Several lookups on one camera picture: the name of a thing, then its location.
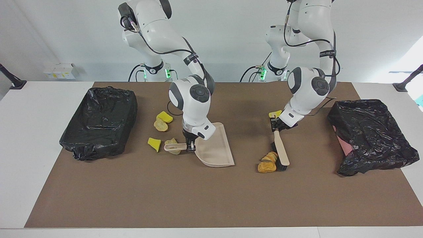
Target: dustpan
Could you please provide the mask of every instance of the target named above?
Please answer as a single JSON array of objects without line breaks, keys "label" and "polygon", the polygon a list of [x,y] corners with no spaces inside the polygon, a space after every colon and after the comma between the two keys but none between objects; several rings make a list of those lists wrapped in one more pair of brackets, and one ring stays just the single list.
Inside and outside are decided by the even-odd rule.
[{"label": "dustpan", "polygon": [[[202,163],[209,167],[220,168],[235,165],[226,137],[225,127],[220,122],[215,122],[214,134],[206,141],[202,138],[195,140],[195,154]],[[186,144],[167,144],[165,151],[184,150]]]}]

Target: plastic bag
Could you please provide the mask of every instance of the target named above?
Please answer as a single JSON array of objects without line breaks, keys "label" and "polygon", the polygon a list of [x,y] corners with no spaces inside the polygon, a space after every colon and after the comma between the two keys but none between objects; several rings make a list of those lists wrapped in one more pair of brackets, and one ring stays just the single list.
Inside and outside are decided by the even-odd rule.
[{"label": "plastic bag", "polygon": [[80,161],[119,155],[125,150],[136,117],[134,92],[113,87],[91,88],[59,143]]},{"label": "plastic bag", "polygon": [[328,119],[346,155],[340,175],[401,168],[419,160],[417,150],[380,100],[335,102]]}]

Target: white wall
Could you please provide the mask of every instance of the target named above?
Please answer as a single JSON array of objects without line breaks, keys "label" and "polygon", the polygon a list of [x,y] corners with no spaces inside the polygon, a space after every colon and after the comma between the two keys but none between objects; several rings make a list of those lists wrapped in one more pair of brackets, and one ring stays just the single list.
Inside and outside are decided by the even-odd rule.
[{"label": "white wall", "polygon": [[[142,59],[121,40],[117,7],[122,2],[3,0],[0,62],[26,80],[46,80],[44,64],[55,61],[74,63],[80,80],[126,80]],[[288,8],[284,0],[170,3],[172,25],[190,41],[216,81],[238,81],[247,67],[264,60],[270,51],[264,33],[270,25],[283,24]],[[336,0],[332,22],[343,68],[338,79],[364,82],[389,71],[423,35],[421,8],[418,0]],[[22,13],[17,19],[16,11]],[[28,23],[24,27],[15,23],[22,17]],[[291,55],[290,68],[318,66],[315,45],[292,49]],[[164,58],[179,76],[189,74],[181,59]]]}]

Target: table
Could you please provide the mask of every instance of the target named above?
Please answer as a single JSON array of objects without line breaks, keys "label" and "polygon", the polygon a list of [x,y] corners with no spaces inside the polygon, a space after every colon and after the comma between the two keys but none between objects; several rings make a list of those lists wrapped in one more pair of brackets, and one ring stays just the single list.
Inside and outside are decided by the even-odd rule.
[{"label": "table", "polygon": [[[162,236],[265,236],[279,237],[420,237],[423,227],[301,227],[301,228],[222,228],[222,229],[25,229],[23,228],[40,190],[61,150],[61,136],[82,96],[92,86],[89,82],[29,82],[21,91],[9,92],[0,101],[1,138],[0,168],[1,188],[7,191],[0,195],[0,236],[92,236],[114,237],[127,234],[129,237]],[[397,93],[391,85],[355,83],[362,99],[378,98],[389,107],[410,144],[423,151],[423,114],[407,94]],[[422,163],[403,168],[420,202],[423,199],[419,173]]]}]

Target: wooden brush handle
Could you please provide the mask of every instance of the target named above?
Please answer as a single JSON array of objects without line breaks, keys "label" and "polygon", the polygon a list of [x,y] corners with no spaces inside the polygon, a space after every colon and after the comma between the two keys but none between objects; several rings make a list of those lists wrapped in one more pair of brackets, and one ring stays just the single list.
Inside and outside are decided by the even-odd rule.
[{"label": "wooden brush handle", "polygon": [[283,166],[288,166],[289,165],[288,156],[286,154],[285,147],[283,146],[282,139],[280,138],[279,131],[275,130],[274,134],[275,134],[276,152],[277,152],[277,155],[279,156],[280,163]]}]

